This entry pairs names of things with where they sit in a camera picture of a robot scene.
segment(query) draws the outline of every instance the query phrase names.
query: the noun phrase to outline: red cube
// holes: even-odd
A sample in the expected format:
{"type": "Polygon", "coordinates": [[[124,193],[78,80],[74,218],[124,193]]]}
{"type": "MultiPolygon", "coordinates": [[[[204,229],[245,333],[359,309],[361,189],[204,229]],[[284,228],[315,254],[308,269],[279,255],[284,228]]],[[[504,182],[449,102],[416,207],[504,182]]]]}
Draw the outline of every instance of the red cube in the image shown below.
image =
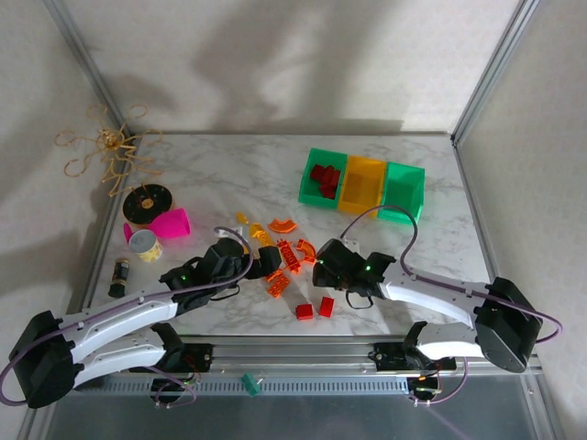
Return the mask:
{"type": "Polygon", "coordinates": [[[324,167],[322,165],[315,165],[312,171],[310,172],[310,179],[320,182],[322,180],[323,174],[324,167]]]}
{"type": "Polygon", "coordinates": [[[298,320],[303,321],[305,319],[314,318],[314,310],[312,304],[301,304],[295,308],[295,316],[298,320]]]}
{"type": "Polygon", "coordinates": [[[324,173],[322,174],[322,178],[320,179],[320,182],[323,185],[327,185],[330,183],[330,181],[332,180],[332,176],[334,176],[334,167],[332,165],[328,165],[326,167],[326,169],[324,170],[324,173]]]}
{"type": "Polygon", "coordinates": [[[332,185],[322,185],[318,188],[322,197],[326,197],[327,199],[336,199],[337,198],[337,187],[332,185]]]}
{"type": "Polygon", "coordinates": [[[334,170],[332,177],[330,178],[330,184],[335,188],[338,186],[338,180],[340,179],[340,171],[334,170]]]}
{"type": "Polygon", "coordinates": [[[320,303],[320,311],[318,314],[320,316],[325,316],[326,318],[332,317],[332,309],[334,309],[334,300],[327,296],[322,298],[322,302],[320,303]]]}

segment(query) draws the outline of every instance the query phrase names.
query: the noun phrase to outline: wall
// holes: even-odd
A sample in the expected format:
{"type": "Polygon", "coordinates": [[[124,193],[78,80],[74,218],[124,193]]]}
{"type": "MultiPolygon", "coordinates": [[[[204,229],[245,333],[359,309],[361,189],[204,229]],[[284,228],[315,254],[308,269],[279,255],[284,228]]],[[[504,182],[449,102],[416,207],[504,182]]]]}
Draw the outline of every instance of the wall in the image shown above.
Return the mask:
{"type": "Polygon", "coordinates": [[[63,1],[145,126],[384,134],[450,131],[518,0],[63,1]]]}
{"type": "MultiPolygon", "coordinates": [[[[70,128],[95,136],[85,111],[96,98],[41,2],[0,2],[0,364],[35,314],[65,311],[83,288],[107,197],[97,163],[63,175],[70,128]]],[[[4,386],[22,399],[11,373],[4,386]]],[[[26,407],[0,405],[2,438],[16,438],[26,407]]]]}
{"type": "Polygon", "coordinates": [[[586,22],[583,0],[541,2],[461,146],[499,272],[565,325],[537,350],[569,439],[587,438],[586,22]]]}

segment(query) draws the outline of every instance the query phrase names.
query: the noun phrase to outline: green bin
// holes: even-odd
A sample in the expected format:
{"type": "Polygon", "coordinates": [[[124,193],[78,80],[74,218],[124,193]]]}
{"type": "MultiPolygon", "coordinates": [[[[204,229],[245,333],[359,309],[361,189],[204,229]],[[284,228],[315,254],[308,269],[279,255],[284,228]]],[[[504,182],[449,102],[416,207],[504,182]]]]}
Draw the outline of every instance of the green bin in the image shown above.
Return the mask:
{"type": "MultiPolygon", "coordinates": [[[[426,172],[423,168],[387,162],[382,204],[396,204],[418,222],[424,206],[425,179],[426,172]]],[[[412,224],[404,213],[391,209],[381,209],[377,216],[395,223],[412,224]]]]}
{"type": "Polygon", "coordinates": [[[300,185],[298,201],[301,204],[312,204],[323,208],[337,209],[340,189],[345,176],[345,169],[347,168],[347,158],[348,155],[343,153],[312,148],[310,155],[308,156],[308,162],[305,164],[304,177],[302,178],[302,184],[300,185]],[[318,190],[320,183],[310,178],[310,173],[315,165],[321,165],[323,167],[332,165],[336,170],[340,171],[337,194],[334,200],[323,197],[318,190]]]}

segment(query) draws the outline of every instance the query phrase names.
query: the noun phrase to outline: white marble table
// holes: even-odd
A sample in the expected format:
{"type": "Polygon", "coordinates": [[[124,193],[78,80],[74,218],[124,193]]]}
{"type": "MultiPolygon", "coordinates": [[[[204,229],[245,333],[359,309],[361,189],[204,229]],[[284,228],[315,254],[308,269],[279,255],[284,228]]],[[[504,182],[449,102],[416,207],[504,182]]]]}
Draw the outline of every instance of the white marble table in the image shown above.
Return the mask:
{"type": "MultiPolygon", "coordinates": [[[[156,159],[164,173],[153,182],[167,186],[176,206],[186,209],[192,235],[162,240],[163,256],[144,263],[123,237],[124,217],[116,217],[92,305],[107,296],[114,261],[130,259],[127,292],[147,285],[190,257],[203,255],[216,242],[214,226],[236,226],[236,212],[264,226],[273,218],[292,218],[298,229],[288,240],[306,238],[319,248],[338,235],[354,218],[297,202],[300,180],[310,148],[391,160],[426,169],[426,202],[420,234],[408,262],[422,270],[466,281],[487,281],[488,274],[448,137],[316,137],[316,136],[201,136],[168,135],[163,142],[140,147],[141,155],[156,159]]],[[[141,176],[131,176],[138,184],[141,176]]],[[[351,230],[360,253],[380,251],[399,257],[412,234],[411,226],[366,219],[351,230]]],[[[271,233],[273,239],[278,236],[271,233]]],[[[257,240],[251,240],[257,247],[257,240]]],[[[437,313],[402,302],[375,300],[370,310],[348,307],[344,294],[312,285],[311,267],[288,276],[292,284],[282,298],[267,292],[264,280],[242,281],[241,293],[224,302],[186,313],[172,321],[180,335],[403,335],[412,322],[445,322],[437,313]],[[318,307],[324,295],[336,299],[331,319],[297,321],[301,303],[318,307]]]]}

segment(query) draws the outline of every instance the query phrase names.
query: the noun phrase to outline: orange bin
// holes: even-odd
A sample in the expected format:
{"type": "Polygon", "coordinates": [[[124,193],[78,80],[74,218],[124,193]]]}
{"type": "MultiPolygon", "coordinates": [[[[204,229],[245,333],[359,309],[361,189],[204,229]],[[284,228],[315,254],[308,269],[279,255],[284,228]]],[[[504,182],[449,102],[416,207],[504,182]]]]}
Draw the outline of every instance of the orange bin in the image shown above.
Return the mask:
{"type": "MultiPolygon", "coordinates": [[[[382,160],[349,156],[338,209],[346,213],[362,214],[381,204],[386,166],[387,163],[382,160]]],[[[369,216],[375,217],[377,212],[374,211],[369,216]]]]}

